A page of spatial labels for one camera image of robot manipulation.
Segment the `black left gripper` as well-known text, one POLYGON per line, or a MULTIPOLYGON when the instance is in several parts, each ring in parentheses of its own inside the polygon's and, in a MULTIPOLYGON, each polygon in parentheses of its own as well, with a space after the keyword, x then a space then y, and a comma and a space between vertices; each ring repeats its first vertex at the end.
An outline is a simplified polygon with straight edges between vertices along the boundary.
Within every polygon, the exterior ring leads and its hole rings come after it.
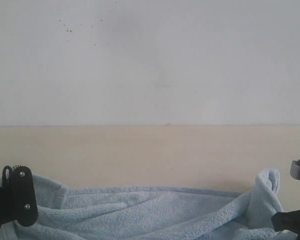
POLYGON ((0 228, 13 221, 30 227, 37 220, 38 207, 30 168, 5 166, 0 184, 0 228))

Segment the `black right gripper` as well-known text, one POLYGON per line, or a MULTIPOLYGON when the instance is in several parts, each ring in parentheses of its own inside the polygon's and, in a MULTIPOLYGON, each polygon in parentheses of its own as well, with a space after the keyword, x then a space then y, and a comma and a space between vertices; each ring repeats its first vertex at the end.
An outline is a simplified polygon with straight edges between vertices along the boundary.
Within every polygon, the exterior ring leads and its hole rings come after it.
MULTIPOLYGON (((300 159, 292 161, 290 176, 300 181, 300 159)), ((277 212, 271 217, 271 222, 275 231, 290 231, 297 235, 297 240, 300 240, 300 210, 277 212)))

